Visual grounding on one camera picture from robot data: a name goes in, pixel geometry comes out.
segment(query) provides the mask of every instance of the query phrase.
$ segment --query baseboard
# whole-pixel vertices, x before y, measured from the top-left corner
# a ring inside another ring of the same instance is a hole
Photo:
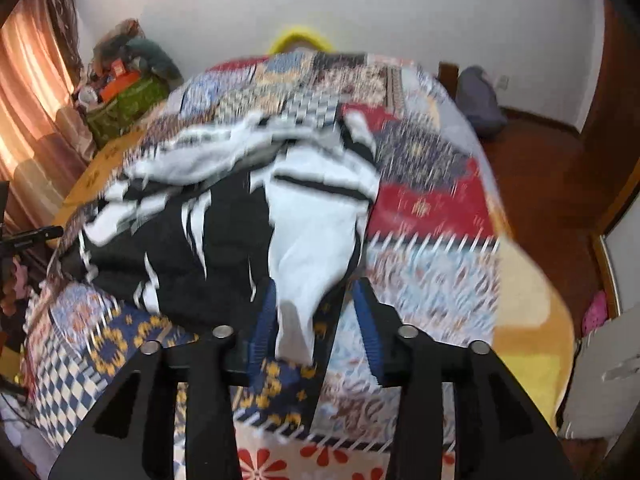
[[[541,126],[548,126],[549,128],[562,130],[575,137],[580,137],[580,132],[572,124],[563,123],[562,121],[556,121],[555,119],[550,119],[548,117],[543,117],[542,115],[533,114],[531,112],[526,112],[524,110],[508,106],[501,106],[500,108],[508,119],[524,119],[526,121],[531,121],[532,123],[540,124]]]

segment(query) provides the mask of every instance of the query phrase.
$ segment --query bed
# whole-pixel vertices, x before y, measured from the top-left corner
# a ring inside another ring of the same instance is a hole
[[[450,92],[454,81],[447,82]],[[327,106],[327,95],[337,107]],[[493,346],[549,425],[573,358],[568,311],[511,238],[482,148],[443,85],[409,60],[297,50],[239,59],[195,76],[112,140],[66,198],[65,235],[42,293],[30,304],[22,370],[35,423],[59,451],[100,392],[149,339],[193,340],[167,318],[59,274],[92,200],[123,165],[194,124],[267,115],[332,127],[361,112],[377,143],[380,190],[367,228],[364,267],[379,299],[437,340]],[[388,462],[399,392],[369,372],[348,296],[314,317],[315,362],[268,358],[254,386],[234,388],[244,478],[379,479]],[[335,332],[335,338],[325,338]],[[326,341],[333,339],[333,344]],[[446,384],[443,478],[453,478],[452,391]],[[178,391],[175,477],[185,478],[186,391]]]

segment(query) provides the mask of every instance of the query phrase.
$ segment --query orange curtain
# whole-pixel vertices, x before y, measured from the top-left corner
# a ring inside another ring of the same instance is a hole
[[[95,151],[46,0],[21,0],[0,30],[0,180],[9,231],[48,225]]]

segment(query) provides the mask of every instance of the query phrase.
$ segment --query wall socket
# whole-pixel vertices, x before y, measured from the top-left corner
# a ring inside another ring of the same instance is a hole
[[[508,75],[498,76],[498,79],[495,81],[495,89],[506,90],[508,87],[509,87],[509,76]]]

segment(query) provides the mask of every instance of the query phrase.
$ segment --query wooden floor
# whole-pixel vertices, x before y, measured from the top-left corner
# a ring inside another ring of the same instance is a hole
[[[562,295],[575,333],[600,279],[588,234],[612,190],[585,172],[582,143],[573,134],[527,120],[510,120],[482,143],[494,169],[516,241]],[[604,456],[604,440],[562,441],[578,477]]]

